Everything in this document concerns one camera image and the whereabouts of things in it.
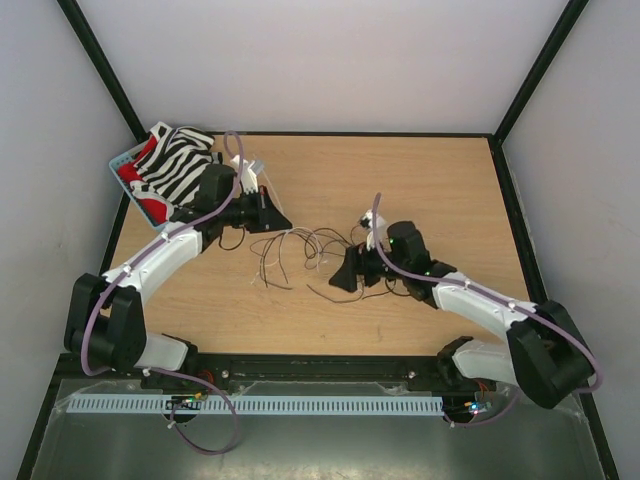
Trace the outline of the white zip tie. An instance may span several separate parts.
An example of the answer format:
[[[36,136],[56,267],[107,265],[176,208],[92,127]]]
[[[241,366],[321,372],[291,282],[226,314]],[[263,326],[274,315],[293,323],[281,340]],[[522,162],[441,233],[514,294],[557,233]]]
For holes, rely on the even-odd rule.
[[[292,224],[284,214],[283,204],[266,170],[262,172],[262,176],[266,182],[265,196],[269,198],[269,205],[267,207],[269,229],[271,231],[290,230],[292,228]]]

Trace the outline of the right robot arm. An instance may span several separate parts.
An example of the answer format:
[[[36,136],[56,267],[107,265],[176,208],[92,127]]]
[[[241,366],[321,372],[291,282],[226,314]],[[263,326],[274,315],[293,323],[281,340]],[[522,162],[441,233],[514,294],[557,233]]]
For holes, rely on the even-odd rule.
[[[472,282],[431,257],[411,221],[363,221],[366,241],[346,249],[329,283],[349,293],[380,280],[399,280],[415,300],[454,313],[487,330],[497,344],[461,337],[439,354],[437,376],[458,389],[481,378],[518,387],[546,409],[585,386],[594,359],[568,311],[559,303],[518,301]]]

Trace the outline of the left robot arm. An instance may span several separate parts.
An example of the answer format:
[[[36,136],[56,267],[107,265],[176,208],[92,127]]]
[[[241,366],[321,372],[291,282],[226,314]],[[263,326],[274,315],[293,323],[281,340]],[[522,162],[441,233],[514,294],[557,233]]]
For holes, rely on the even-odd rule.
[[[194,199],[175,208],[153,241],[123,264],[76,280],[64,345],[79,355],[85,374],[160,369],[177,387],[196,382],[200,364],[188,356],[189,342],[148,332],[144,306],[166,280],[219,239],[225,228],[250,234],[291,229],[268,188],[258,182],[262,169],[261,162],[240,157],[228,165],[207,166]]]

